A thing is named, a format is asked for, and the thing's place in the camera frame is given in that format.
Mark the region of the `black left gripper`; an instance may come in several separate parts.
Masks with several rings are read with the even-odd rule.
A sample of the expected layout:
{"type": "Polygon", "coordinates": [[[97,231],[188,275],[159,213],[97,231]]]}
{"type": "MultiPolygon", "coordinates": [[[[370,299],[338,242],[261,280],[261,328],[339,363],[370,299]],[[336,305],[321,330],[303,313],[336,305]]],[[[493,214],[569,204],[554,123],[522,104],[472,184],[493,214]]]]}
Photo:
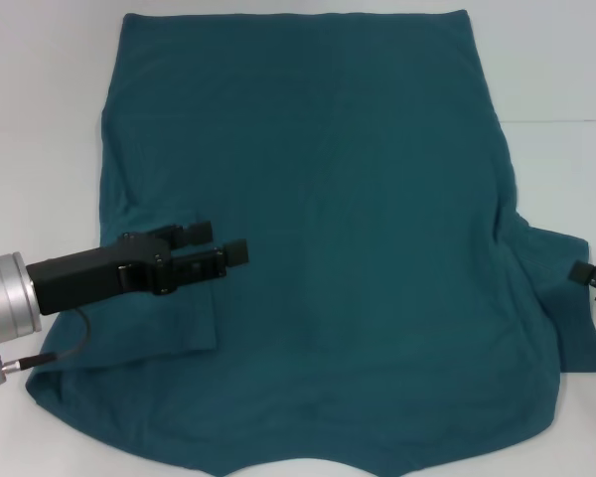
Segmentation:
{"type": "Polygon", "coordinates": [[[179,287],[223,278],[249,263],[247,242],[172,257],[174,249],[213,241],[209,221],[126,233],[97,248],[28,264],[40,312],[51,315],[132,292],[170,294],[179,287]]]}

